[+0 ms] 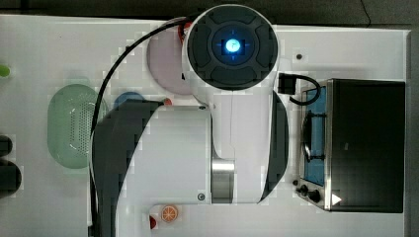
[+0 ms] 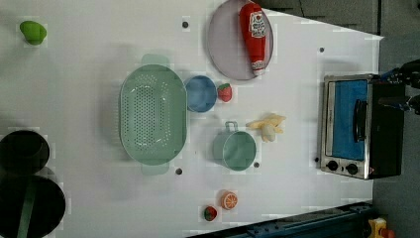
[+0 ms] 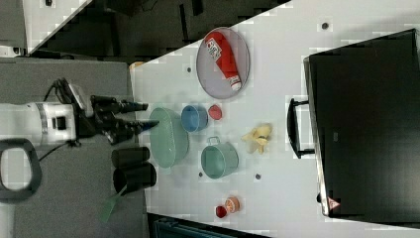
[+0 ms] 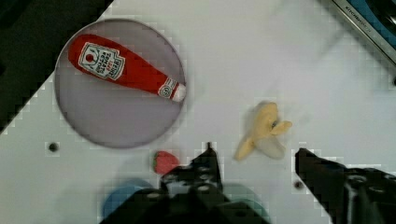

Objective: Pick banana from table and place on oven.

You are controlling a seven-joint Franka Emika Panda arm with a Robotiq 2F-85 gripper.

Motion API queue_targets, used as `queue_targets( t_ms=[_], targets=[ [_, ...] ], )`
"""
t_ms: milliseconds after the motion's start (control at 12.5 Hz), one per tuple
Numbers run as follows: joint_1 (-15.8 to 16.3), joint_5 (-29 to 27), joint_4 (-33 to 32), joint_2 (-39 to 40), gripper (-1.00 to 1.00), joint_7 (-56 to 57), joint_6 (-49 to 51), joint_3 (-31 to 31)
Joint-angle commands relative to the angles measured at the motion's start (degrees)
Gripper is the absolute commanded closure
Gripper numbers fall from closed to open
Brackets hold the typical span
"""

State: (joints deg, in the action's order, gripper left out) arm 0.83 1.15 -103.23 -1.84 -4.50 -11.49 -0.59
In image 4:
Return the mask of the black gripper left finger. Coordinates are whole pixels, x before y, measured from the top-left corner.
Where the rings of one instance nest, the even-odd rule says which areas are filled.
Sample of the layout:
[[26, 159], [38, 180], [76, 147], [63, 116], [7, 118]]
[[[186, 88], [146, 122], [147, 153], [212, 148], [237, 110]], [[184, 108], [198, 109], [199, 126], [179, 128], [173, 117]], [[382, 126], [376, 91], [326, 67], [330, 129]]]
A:
[[219, 162], [210, 144], [188, 165], [160, 177], [159, 186], [131, 198], [135, 220], [100, 224], [269, 224], [246, 203], [231, 202], [223, 193]]

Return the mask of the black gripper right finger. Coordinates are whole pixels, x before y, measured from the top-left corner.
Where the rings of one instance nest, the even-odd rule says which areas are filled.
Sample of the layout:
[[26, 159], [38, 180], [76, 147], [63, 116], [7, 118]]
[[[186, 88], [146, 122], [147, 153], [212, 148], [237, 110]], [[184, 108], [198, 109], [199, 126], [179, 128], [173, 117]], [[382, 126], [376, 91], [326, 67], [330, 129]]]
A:
[[394, 175], [375, 168], [347, 168], [306, 148], [295, 153], [295, 172], [332, 224], [396, 224]]

